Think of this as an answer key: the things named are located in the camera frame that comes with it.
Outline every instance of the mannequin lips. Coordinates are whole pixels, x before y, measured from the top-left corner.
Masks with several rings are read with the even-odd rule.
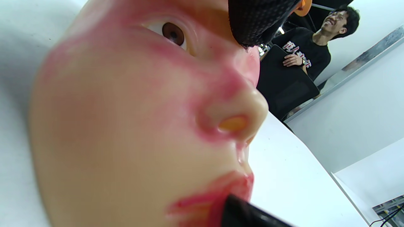
[[[182,198],[172,204],[167,215],[179,218],[179,226],[211,226],[209,221],[221,216],[223,204],[229,194],[249,201],[253,189],[254,175],[231,172],[213,181],[204,191]]]

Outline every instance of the brown eye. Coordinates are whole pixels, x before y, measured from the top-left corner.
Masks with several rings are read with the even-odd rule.
[[[163,25],[163,36],[172,41],[173,43],[181,46],[185,42],[184,33],[177,25],[173,23],[165,23]]]
[[[166,21],[155,21],[145,26],[145,28],[164,36],[166,39],[180,46],[183,50],[188,50],[187,39],[184,32],[177,25]]]

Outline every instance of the chair backrest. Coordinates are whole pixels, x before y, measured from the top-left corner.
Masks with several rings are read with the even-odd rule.
[[[302,103],[317,96],[320,91],[300,67],[285,67],[288,55],[273,45],[261,61],[257,89],[265,97],[269,111],[279,120]]]

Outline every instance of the nostril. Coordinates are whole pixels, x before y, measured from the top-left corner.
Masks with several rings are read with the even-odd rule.
[[[250,143],[252,142],[252,140],[254,139],[254,137],[255,137],[255,136],[253,136],[253,137],[251,137],[251,138],[249,138],[249,139],[247,140],[247,142],[246,142],[247,145],[250,145]]]
[[[247,127],[247,119],[244,116],[228,118],[219,124],[219,130],[222,132],[240,132]]]

